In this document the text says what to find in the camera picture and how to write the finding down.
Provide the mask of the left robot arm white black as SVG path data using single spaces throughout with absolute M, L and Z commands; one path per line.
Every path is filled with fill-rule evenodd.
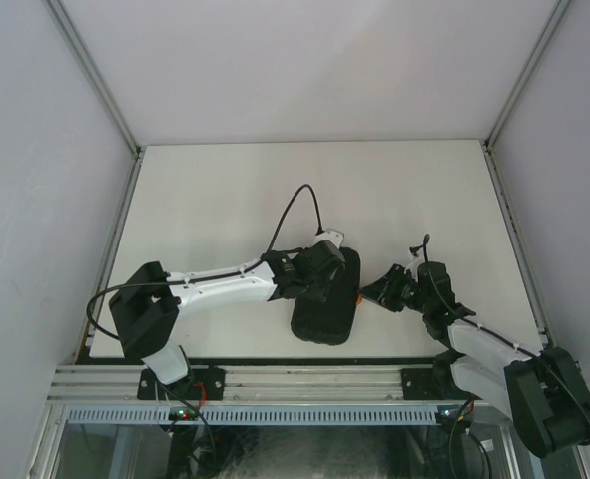
M 171 339 L 180 316 L 241 302 L 324 300 L 345 268 L 342 243 L 338 231 L 328 230 L 309 247 L 271 250 L 231 268 L 181 273 L 157 261 L 142 265 L 109 299 L 124 357 L 142 361 L 171 398 L 186 397 L 194 375 Z

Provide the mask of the black plastic tool case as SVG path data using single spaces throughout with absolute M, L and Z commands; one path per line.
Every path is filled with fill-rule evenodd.
M 325 301 L 300 297 L 295 301 L 291 332 L 299 340 L 339 346 L 346 343 L 353 327 L 361 274 L 359 253 L 340 249 L 345 269 L 332 284 Z

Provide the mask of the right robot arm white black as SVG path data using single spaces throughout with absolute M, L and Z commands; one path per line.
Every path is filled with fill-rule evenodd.
M 396 264 L 359 293 L 388 311 L 419 313 L 447 347 L 452 360 L 433 373 L 440 395 L 464 391 L 489 403 L 539 458 L 590 445 L 590 391 L 572 355 L 560 347 L 530 351 L 481 323 L 456 300 L 443 263 Z

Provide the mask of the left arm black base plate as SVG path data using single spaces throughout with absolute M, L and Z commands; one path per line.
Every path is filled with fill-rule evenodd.
M 221 368 L 208 367 L 194 369 L 192 376 L 167 385 L 167 388 L 185 400 L 219 401 L 223 399 L 225 384 L 226 372 Z M 150 369 L 141 372 L 136 397 L 144 401 L 169 398 Z

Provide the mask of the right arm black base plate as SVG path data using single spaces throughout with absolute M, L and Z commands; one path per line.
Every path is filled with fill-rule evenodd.
M 447 377 L 433 367 L 403 368 L 400 378 L 405 400 L 443 400 L 456 396 Z

